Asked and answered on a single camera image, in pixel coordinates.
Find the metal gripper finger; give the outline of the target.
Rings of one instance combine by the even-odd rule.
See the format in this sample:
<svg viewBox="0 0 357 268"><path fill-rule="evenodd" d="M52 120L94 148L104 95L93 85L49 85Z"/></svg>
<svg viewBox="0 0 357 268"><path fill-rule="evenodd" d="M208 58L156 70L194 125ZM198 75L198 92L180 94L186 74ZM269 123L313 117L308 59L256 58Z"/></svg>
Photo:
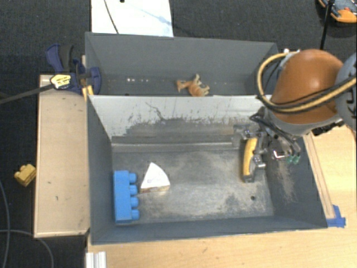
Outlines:
<svg viewBox="0 0 357 268"><path fill-rule="evenodd" d="M246 143L250 139L250 131L247 125L234 125L232 145L234 147L240 147L241 144Z"/></svg>
<svg viewBox="0 0 357 268"><path fill-rule="evenodd" d="M245 183L254 182L256 172L266 168L266 163L260 158L260 156L245 157L243 160L243 172L242 179Z"/></svg>

